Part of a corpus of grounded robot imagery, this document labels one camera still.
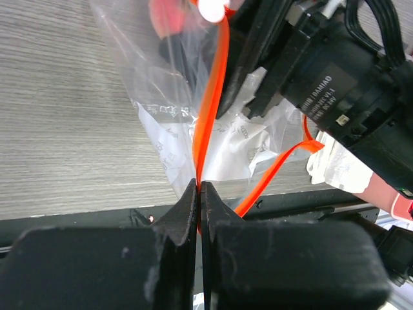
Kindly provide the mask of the clear zip top bag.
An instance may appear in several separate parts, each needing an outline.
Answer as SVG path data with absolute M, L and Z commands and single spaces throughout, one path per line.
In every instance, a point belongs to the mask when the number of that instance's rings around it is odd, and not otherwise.
M 216 119 L 227 70 L 229 19 L 243 1 L 191 1 L 196 28 L 160 39 L 149 1 L 92 1 L 95 21 L 131 103 L 177 196 L 190 180 L 234 182 L 230 207 L 244 216 L 287 161 L 323 148 L 307 119 L 283 100 L 248 119 L 265 71 L 245 79 L 235 104 Z

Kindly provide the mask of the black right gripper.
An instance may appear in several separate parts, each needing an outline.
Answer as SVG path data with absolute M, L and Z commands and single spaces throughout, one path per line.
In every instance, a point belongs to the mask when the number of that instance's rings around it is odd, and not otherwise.
M 247 76 L 267 74 L 254 101 L 279 94 L 401 194 L 412 192 L 412 62 L 391 1 L 369 1 L 381 32 L 361 28 L 357 1 L 302 12 L 290 1 L 249 0 L 229 19 L 227 70 L 216 119 L 235 103 Z

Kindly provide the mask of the red fake tomato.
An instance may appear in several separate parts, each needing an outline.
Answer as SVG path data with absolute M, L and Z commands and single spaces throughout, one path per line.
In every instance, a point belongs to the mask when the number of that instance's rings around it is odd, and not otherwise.
M 160 39 L 196 28 L 194 18 L 190 17 L 191 3 L 182 0 L 149 1 L 150 20 Z

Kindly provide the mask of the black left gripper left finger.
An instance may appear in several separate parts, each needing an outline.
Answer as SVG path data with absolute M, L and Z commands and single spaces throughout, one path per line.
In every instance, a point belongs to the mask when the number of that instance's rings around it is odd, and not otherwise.
M 24 232 L 1 271 L 2 309 L 191 309 L 197 185 L 135 228 Z

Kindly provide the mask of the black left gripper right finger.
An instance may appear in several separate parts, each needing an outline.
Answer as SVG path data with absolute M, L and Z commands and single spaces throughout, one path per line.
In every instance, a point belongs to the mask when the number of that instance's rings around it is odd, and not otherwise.
M 378 309 L 390 296 L 371 237 L 351 222 L 243 220 L 200 186 L 206 309 Z

